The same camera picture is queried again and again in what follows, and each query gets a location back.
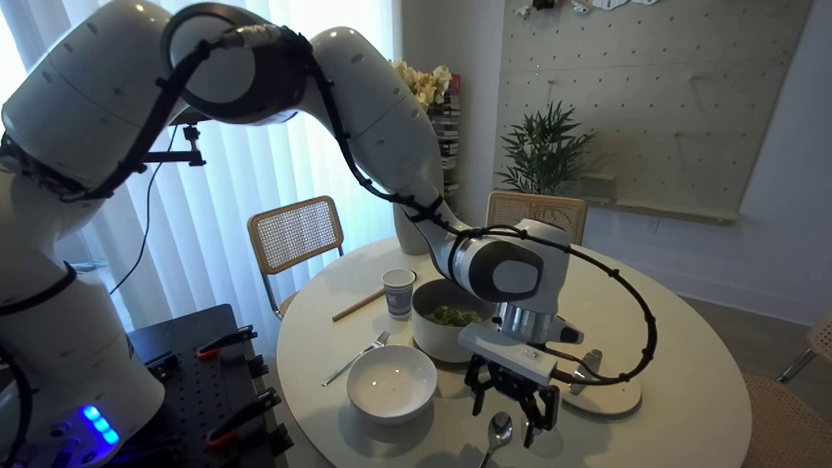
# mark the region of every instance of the chopsticks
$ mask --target chopsticks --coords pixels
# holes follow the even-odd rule
[[[348,316],[360,312],[361,308],[367,308],[370,301],[381,300],[383,295],[386,295],[386,288],[381,288],[381,291],[374,291],[374,295],[364,297],[361,301],[356,301],[356,305],[347,308],[344,312],[334,316],[334,322],[338,322],[338,319],[344,319],[344,317],[348,317]]]

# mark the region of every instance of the white wall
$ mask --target white wall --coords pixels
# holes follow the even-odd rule
[[[503,0],[403,0],[403,58],[467,78],[464,208],[484,221],[495,173]],[[832,0],[815,0],[742,221],[716,227],[593,208],[585,244],[679,295],[794,322],[832,309]]]

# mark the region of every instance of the cup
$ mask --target cup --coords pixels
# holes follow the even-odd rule
[[[417,283],[415,270],[387,270],[383,280],[386,280],[387,312],[394,317],[409,317],[415,309],[415,283]]]

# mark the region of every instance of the wooden chair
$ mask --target wooden chair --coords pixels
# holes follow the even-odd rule
[[[832,427],[788,383],[815,358],[832,362],[832,317],[806,332],[809,348],[779,381],[746,374],[753,399],[753,447],[746,468],[832,465]]]
[[[521,218],[554,225],[571,234],[572,244],[584,244],[589,202],[563,195],[491,193],[490,225],[517,225]]]
[[[344,228],[338,208],[335,200],[329,195],[264,212],[251,218],[247,232],[269,301],[279,317],[287,316],[294,295],[290,295],[279,305],[272,287],[272,275],[283,274],[331,251],[338,251],[338,256],[344,256]]]

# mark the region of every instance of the potted plant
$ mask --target potted plant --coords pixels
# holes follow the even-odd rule
[[[546,104],[546,111],[525,114],[503,139],[511,166],[497,173],[515,193],[564,193],[564,182],[584,173],[590,134],[576,134],[576,108]]]

